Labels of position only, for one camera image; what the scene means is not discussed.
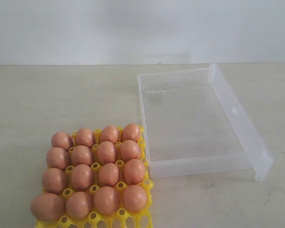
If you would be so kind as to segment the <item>brown egg edge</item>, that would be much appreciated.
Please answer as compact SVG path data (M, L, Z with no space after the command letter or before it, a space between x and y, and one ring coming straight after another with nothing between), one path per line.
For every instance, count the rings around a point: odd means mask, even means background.
M120 146L120 156L124 162L131 159L140 159L141 149L135 141L125 140Z

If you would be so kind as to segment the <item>yellow plastic egg tray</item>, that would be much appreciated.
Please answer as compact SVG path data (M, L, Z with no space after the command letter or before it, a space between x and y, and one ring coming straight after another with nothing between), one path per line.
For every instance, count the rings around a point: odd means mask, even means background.
M143 128L135 123L81 128L52 136L41 177L42 193L30 204L38 228L136 228L149 219L152 181Z

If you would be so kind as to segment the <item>brown egg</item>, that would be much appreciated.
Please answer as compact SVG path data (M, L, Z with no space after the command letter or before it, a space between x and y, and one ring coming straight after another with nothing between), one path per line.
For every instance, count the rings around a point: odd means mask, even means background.
M119 168L114 163L107 163L102 166L98 173L98 182L102 186L114 186L119 181Z
M139 185L130 185L123 192L123 204L129 212L141 211L147 204L147 194Z
M83 219L91 209L92 198L83 191L73 193L66 201L66 211L72 219Z
M101 187L94 195L94 205L99 213L111 215L119 207L119 195L112 187Z
M76 145L83 145L91 148L95 144L95 136L91 129L81 128L77 131L75 136Z
M117 129L117 127L113 126L113 125L109 125L106 126L100 133L99 135L99 142L111 142L113 144L118 142L118 138L119 138L119 131Z
M139 159L127 161L123 167L123 178L127 185L139 184L145 176L144 163Z
M92 151L90 150L90 148L84 145L76 146L72 150L70 158L73 166L77 166L80 164L90 166L94 162L94 156Z
M141 130L139 125L135 123L130 123L126 125L121 133L121 142L124 142L126 140L132 140L132 141L139 141L141 136Z
M71 161L69 154L64 149L53 147L46 154L46 163L49 168L58 168L65 171Z
M45 170L42 174L41 183L46 192L57 195L68 187L67 175L58 168Z
M97 149L97 158L101 165L115 163L117 161L117 157L117 149L112 142L104 141L99 144Z
M88 190L94 182L92 169L85 164L77 165L70 175L70 182L75 191Z
M51 138L52 147L59 147L68 151L73 145L72 137L66 132L57 132Z
M44 193L34 198L30 204L30 212L40 221L53 222L66 211L63 198L53 193Z

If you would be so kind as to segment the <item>clear plastic container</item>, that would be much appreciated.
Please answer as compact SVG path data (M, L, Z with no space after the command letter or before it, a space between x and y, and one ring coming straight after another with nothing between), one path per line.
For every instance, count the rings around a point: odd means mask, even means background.
M153 178L253 169L273 157L218 65L138 75L146 157Z

